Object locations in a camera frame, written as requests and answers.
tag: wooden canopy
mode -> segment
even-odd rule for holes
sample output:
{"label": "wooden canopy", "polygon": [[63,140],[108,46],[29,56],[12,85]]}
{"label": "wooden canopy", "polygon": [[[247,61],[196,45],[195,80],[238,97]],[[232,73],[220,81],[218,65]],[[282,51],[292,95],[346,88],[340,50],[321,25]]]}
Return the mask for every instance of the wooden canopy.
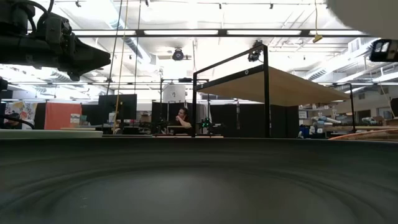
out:
{"label": "wooden canopy", "polygon": [[[260,65],[197,85],[195,90],[202,93],[265,103],[264,71],[262,65]],[[272,105],[297,106],[347,100],[349,95],[269,67],[269,98]]]}

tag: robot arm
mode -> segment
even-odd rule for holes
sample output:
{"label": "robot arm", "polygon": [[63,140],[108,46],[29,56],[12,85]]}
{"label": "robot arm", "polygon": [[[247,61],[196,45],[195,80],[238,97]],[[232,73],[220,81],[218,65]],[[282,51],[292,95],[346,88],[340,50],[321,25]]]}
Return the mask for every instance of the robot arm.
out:
{"label": "robot arm", "polygon": [[[73,81],[96,68],[111,63],[110,54],[81,42],[66,18],[42,6],[43,16],[33,23],[35,9],[31,1],[0,1],[0,63],[53,67],[67,72]],[[27,35],[27,23],[32,32]]]}

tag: dark hair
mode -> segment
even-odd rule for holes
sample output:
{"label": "dark hair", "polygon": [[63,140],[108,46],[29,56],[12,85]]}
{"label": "dark hair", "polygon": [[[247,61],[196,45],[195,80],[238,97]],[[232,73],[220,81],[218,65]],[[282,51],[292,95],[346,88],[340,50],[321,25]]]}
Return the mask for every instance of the dark hair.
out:
{"label": "dark hair", "polygon": [[185,114],[185,121],[188,121],[188,119],[189,119],[189,112],[188,112],[188,109],[186,109],[186,108],[180,108],[180,110],[183,110],[183,111],[184,111],[184,114]]}

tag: computer monitor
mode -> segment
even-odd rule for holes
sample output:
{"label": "computer monitor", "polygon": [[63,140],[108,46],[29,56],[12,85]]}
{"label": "computer monitor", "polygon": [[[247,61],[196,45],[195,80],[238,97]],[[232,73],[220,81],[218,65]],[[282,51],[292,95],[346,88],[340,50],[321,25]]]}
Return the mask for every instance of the computer monitor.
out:
{"label": "computer monitor", "polygon": [[[115,111],[117,95],[99,96],[99,113],[103,113],[103,123],[107,123],[109,113]],[[118,115],[116,119],[136,119],[137,95],[119,95]]]}

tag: dark curved surface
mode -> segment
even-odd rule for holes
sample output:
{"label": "dark curved surface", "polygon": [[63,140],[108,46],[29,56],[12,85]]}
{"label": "dark curved surface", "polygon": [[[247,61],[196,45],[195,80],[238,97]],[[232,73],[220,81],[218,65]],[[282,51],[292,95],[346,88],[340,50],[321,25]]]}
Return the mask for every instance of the dark curved surface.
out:
{"label": "dark curved surface", "polygon": [[397,146],[0,141],[0,223],[398,223]]}

